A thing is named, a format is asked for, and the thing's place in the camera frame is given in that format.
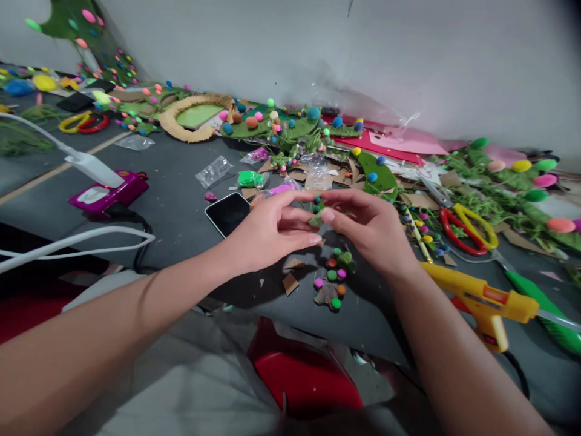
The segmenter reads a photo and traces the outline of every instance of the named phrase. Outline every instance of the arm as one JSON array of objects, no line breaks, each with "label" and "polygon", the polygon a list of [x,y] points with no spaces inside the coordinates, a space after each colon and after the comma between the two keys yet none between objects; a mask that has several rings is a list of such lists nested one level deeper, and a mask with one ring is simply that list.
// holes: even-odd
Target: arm
[{"label": "arm", "polygon": [[457,435],[545,435],[551,429],[432,278],[420,267],[395,208],[358,190],[329,191],[356,220],[325,209],[323,220],[347,236],[390,284],[430,402]]},{"label": "arm", "polygon": [[[321,240],[288,191],[199,256],[65,312],[0,346],[0,433],[52,434],[213,289]],[[254,256],[238,256],[247,247]]]}]

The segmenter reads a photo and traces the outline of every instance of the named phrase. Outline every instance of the fingernail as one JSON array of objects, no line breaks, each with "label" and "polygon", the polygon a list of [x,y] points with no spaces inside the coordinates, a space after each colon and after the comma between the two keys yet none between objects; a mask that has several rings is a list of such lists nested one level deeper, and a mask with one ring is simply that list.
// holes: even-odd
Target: fingernail
[{"label": "fingernail", "polygon": [[335,219],[335,214],[330,208],[325,208],[321,213],[321,218],[323,219],[323,222],[330,223]]},{"label": "fingernail", "polygon": [[321,237],[321,235],[318,235],[317,233],[313,233],[309,237],[309,242],[311,245],[316,245],[319,242],[321,242],[322,240],[323,240],[323,238]]}]

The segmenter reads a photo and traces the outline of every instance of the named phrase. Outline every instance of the yellow glue gun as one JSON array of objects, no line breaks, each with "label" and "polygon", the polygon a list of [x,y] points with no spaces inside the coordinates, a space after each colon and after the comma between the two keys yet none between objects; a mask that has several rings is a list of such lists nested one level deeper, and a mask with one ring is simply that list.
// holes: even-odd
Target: yellow glue gun
[{"label": "yellow glue gun", "polygon": [[474,331],[492,352],[508,350],[502,317],[526,324],[539,311],[539,304],[531,297],[491,288],[485,280],[433,263],[420,265],[440,288],[455,296],[452,302],[457,309],[474,316]]}]

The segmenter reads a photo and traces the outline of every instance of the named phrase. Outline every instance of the hand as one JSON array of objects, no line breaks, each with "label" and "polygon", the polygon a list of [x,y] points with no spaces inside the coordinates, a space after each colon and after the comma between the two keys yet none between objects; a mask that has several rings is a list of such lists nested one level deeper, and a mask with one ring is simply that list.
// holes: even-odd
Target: hand
[{"label": "hand", "polygon": [[403,277],[419,268],[393,205],[354,189],[327,191],[321,198],[325,206],[333,206],[324,209],[323,221],[347,236],[384,277]]},{"label": "hand", "polygon": [[308,222],[313,214],[289,206],[292,202],[311,202],[315,196],[288,190],[260,202],[219,246],[230,268],[246,274],[276,263],[293,251],[321,242],[321,236]]}]

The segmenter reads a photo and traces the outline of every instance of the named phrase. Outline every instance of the scissors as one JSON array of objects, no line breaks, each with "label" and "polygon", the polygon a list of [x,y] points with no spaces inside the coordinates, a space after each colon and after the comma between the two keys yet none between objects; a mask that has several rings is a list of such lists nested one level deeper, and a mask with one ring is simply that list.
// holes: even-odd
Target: scissors
[{"label": "scissors", "polygon": [[[438,203],[440,203],[441,208],[438,211],[438,215],[440,216],[440,221],[442,222],[442,226],[444,227],[446,235],[448,235],[454,245],[456,245],[462,251],[471,254],[472,256],[483,256],[487,253],[488,250],[494,250],[496,247],[498,247],[498,236],[496,235],[496,232],[492,226],[488,224],[480,215],[472,212],[470,209],[467,209],[460,203],[454,204],[447,193],[441,191],[436,187],[436,185],[429,182],[421,174],[419,175],[419,178],[422,180],[425,187],[428,188],[430,194],[432,194]],[[452,214],[450,209],[456,212],[462,222],[460,222],[460,220]],[[480,236],[468,217],[477,220],[482,224],[486,230],[486,233],[488,234],[489,241],[486,241]],[[476,249],[469,247],[464,242],[459,240],[456,235],[454,235],[454,232],[450,227],[450,221],[453,225],[462,228],[466,232],[468,237],[476,245]]]},{"label": "scissors", "polygon": [[[77,124],[74,127],[69,127],[73,123]],[[104,130],[107,126],[109,126],[109,117],[107,115],[97,115],[88,110],[61,121],[59,124],[59,130],[68,134],[93,134]]]}]

